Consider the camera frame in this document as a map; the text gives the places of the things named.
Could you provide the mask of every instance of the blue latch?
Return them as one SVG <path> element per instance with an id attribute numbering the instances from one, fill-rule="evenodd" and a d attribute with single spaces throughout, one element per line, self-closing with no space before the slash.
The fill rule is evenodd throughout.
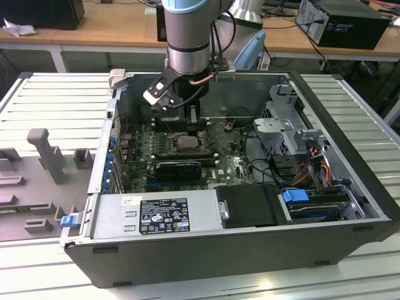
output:
<path id="1" fill-rule="evenodd" d="M 63 216 L 61 218 L 60 226 L 62 228 L 64 228 L 64 227 L 77 227 L 78 226 L 78 216 L 77 215 Z"/>
<path id="2" fill-rule="evenodd" d="M 115 136 L 110 136 L 110 143 L 115 145 L 117 143 L 117 138 Z"/>
<path id="3" fill-rule="evenodd" d="M 111 161 L 106 161 L 104 167 L 106 170 L 111 170 L 113 168 L 113 163 Z"/>
<path id="4" fill-rule="evenodd" d="M 107 153 L 107 159 L 108 159 L 109 161 L 113 161 L 113 160 L 114 160 L 114 155 L 111 154 L 111 153 Z"/>
<path id="5" fill-rule="evenodd" d="M 111 173 L 110 172 L 108 172 L 108 171 L 106 171 L 106 172 L 104 172 L 103 173 L 103 175 L 102 175 L 104 178 L 106 178 L 106 179 L 110 179 L 110 177 L 111 177 Z"/>
<path id="6" fill-rule="evenodd" d="M 303 189 L 288 189 L 282 193 L 285 203 L 288 202 L 307 202 L 310 201 L 307 192 Z"/>
<path id="7" fill-rule="evenodd" d="M 106 181 L 103 181 L 103 182 L 101 183 L 101 187 L 102 187 L 103 189 L 105 189 L 106 191 L 108 191 L 109 188 L 110 188 L 110 184 L 109 184 L 108 182 L 106 182 Z"/>

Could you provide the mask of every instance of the floor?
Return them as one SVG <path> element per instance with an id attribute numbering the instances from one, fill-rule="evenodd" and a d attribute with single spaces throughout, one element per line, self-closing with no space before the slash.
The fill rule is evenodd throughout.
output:
<path id="1" fill-rule="evenodd" d="M 5 56 L 0 54 L 0 98 L 2 98 L 16 80 L 21 71 L 34 72 L 55 72 L 51 56 L 46 51 L 25 51 L 8 50 L 4 51 Z M 65 52 L 64 60 L 71 72 L 108 72 L 106 58 L 104 53 L 100 52 Z M 9 59 L 17 70 L 7 61 Z M 163 54 L 129 54 L 112 53 L 113 68 L 124 68 L 132 71 L 155 71 L 164 67 Z M 288 59 L 277 58 L 272 62 L 274 65 L 270 70 L 296 70 L 302 74 L 320 74 L 319 61 L 315 59 Z M 345 75 L 346 71 L 352 66 L 351 61 L 334 63 L 329 72 L 332 74 Z M 389 94 L 391 89 L 398 83 L 400 78 L 400 67 L 392 73 L 385 85 L 375 95 L 381 84 L 386 80 L 388 74 L 393 70 L 394 64 L 384 62 L 380 65 L 380 78 L 374 78 L 368 74 L 365 69 L 360 69 L 353 76 L 350 84 L 353 88 L 376 109 L 381 104 L 381 100 Z M 392 107 L 391 104 L 385 104 L 382 115 L 384 116 Z"/>

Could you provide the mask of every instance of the power supply label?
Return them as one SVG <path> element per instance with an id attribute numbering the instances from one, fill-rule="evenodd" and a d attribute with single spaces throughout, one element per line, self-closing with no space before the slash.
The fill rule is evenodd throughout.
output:
<path id="1" fill-rule="evenodd" d="M 142 200 L 141 234 L 182 233 L 190 231 L 188 199 Z"/>

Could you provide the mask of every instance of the wooden desk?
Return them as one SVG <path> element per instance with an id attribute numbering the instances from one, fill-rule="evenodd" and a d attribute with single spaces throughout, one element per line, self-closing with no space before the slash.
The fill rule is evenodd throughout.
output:
<path id="1" fill-rule="evenodd" d="M 63 51 L 104 53 L 165 53 L 166 43 L 157 42 L 156 16 L 145 14 L 142 4 L 95 4 L 85 2 L 85 16 L 75 31 L 38 29 L 38 34 L 16 38 L 0 31 L 0 48 L 47 50 L 58 72 L 67 68 Z M 280 17 L 265 19 L 264 27 L 294 25 Z M 272 57 L 319 59 L 307 36 L 298 27 L 267 29 L 265 46 Z M 388 28 L 375 50 L 319 48 L 326 59 L 398 61 L 400 29 Z"/>
<path id="2" fill-rule="evenodd" d="M 157 42 L 156 16 L 142 4 L 85 2 L 85 16 L 75 31 L 57 31 L 53 44 L 165 48 Z"/>
<path id="3" fill-rule="evenodd" d="M 371 3 L 379 9 L 380 5 Z M 270 17 L 264 20 L 264 27 L 288 27 L 295 25 L 288 21 L 293 18 Z M 307 35 L 298 27 L 288 29 L 267 29 L 264 43 L 272 57 L 321 58 L 311 46 Z M 319 47 L 326 59 L 398 61 L 400 58 L 400 28 L 389 27 L 374 50 Z"/>

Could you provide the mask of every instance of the motherboard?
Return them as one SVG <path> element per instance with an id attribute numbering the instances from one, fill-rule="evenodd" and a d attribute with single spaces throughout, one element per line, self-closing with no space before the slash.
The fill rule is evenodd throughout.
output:
<path id="1" fill-rule="evenodd" d="M 214 189 L 255 183 L 244 157 L 246 128 L 209 121 L 201 131 L 175 131 L 166 122 L 142 124 L 126 141 L 129 193 Z"/>

